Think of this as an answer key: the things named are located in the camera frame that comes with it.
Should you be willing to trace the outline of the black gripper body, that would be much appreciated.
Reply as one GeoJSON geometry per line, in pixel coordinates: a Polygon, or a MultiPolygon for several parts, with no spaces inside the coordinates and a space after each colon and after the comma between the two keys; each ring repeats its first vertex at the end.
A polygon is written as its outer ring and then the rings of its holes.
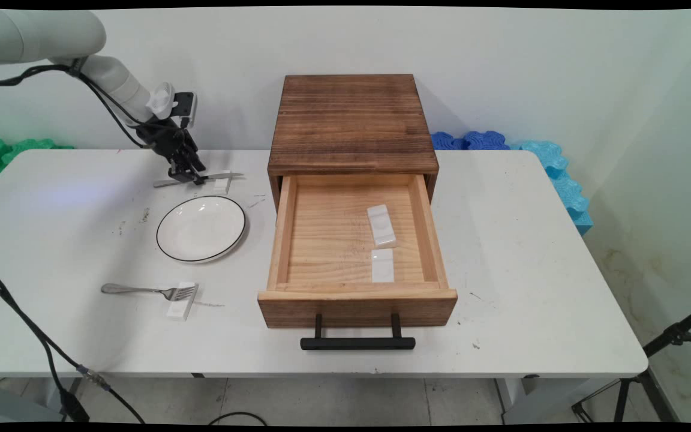
{"type": "Polygon", "coordinates": [[[189,131],[178,127],[172,119],[149,119],[138,125],[138,137],[157,155],[170,164],[171,158],[186,158],[186,149],[198,151],[189,131]]]}

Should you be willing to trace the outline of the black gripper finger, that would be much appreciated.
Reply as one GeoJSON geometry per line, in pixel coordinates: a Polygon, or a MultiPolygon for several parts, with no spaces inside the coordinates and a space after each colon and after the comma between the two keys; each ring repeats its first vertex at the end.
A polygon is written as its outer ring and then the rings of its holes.
{"type": "Polygon", "coordinates": [[[200,161],[197,151],[186,149],[186,161],[188,165],[188,173],[190,176],[190,181],[204,181],[201,172],[203,172],[206,167],[200,161]]]}
{"type": "Polygon", "coordinates": [[[189,158],[171,158],[168,175],[170,178],[180,183],[193,182],[194,167],[190,163],[189,158]]]}

